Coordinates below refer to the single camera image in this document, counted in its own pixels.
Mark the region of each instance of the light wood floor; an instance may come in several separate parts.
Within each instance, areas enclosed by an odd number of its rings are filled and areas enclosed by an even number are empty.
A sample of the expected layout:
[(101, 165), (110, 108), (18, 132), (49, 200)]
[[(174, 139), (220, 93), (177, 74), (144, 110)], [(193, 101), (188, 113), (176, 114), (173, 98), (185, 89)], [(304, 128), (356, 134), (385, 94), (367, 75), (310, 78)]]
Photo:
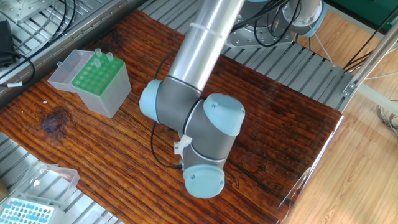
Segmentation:
[[(317, 34), (340, 67), (370, 36), (330, 12)], [(308, 46), (308, 38), (299, 42)], [(361, 55), (378, 42), (373, 40)], [(312, 49), (327, 58), (315, 37)], [(370, 77), (396, 71), (398, 50), (387, 55)], [(398, 75), (365, 83), (388, 98), (398, 99)], [(398, 138), (381, 123), (376, 105), (360, 93), (353, 97), (286, 223), (398, 223)]]

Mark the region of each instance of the light blue joint cap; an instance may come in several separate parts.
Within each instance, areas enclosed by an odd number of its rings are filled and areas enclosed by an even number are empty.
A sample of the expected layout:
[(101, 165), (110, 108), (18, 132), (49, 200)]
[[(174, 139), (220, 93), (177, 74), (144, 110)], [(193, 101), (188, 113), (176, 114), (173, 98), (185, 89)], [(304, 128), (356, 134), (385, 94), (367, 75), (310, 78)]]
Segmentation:
[(185, 188), (196, 198), (212, 198), (224, 188), (225, 174), (222, 169), (214, 165), (200, 164), (184, 170)]
[(237, 136), (241, 131), (245, 111), (238, 100), (214, 93), (205, 100), (203, 109), (210, 122), (224, 134)]
[(317, 22), (313, 25), (312, 29), (310, 29), (310, 31), (308, 31), (306, 34), (302, 35), (303, 37), (312, 37), (319, 29), (319, 27), (321, 26), (323, 19), (326, 16), (326, 13), (328, 12), (328, 4), (326, 4), (324, 1), (322, 1), (322, 12), (319, 15), (319, 18), (317, 20)]
[(152, 80), (144, 88), (144, 91), (139, 98), (139, 109), (150, 119), (158, 122), (156, 113), (156, 96), (162, 80)]

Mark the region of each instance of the clear plastic lid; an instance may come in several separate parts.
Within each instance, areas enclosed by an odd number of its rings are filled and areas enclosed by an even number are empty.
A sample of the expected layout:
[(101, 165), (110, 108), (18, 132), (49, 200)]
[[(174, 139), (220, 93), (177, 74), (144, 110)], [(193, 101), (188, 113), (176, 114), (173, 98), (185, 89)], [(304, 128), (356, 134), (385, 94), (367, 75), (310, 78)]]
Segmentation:
[(92, 51), (72, 51), (63, 63), (57, 63), (58, 69), (49, 78), (49, 83), (58, 90), (76, 93), (76, 90), (72, 85), (72, 80), (93, 55), (94, 52)]
[(19, 183), (16, 192), (28, 200), (64, 206), (76, 190), (79, 179), (77, 170), (35, 162)]

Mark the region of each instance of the dark wood grain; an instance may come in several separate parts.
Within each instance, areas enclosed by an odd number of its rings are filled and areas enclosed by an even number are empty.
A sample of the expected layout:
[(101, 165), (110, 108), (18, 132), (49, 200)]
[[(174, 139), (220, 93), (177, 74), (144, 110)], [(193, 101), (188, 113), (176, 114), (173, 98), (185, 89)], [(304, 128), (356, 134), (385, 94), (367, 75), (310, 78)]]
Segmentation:
[[(41, 161), (78, 170), (78, 188), (124, 223), (276, 223), (291, 203), (282, 203), (289, 190), (341, 114), (221, 56), (203, 95), (231, 95), (244, 105), (246, 119), (224, 168), (224, 191), (210, 200), (193, 198), (182, 173), (152, 157), (153, 121), (138, 104), (160, 62), (183, 38), (142, 12), (132, 13), (87, 48), (100, 47), (126, 63), (132, 91), (113, 119), (86, 109), (77, 94), (53, 89), (47, 77), (0, 111), (0, 130)], [(177, 139), (158, 128), (154, 149), (165, 162), (178, 163), (172, 148)]]

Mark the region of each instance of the gray joint housing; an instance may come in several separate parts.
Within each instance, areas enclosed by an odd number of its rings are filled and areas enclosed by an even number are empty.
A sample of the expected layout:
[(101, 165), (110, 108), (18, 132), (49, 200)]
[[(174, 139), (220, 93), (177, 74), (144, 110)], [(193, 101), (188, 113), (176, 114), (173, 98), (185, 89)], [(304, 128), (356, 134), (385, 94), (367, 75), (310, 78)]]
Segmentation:
[(192, 138), (183, 150), (184, 169), (197, 164), (223, 168), (236, 136), (218, 128), (205, 114), (200, 91), (172, 77), (160, 84), (156, 97), (159, 123)]

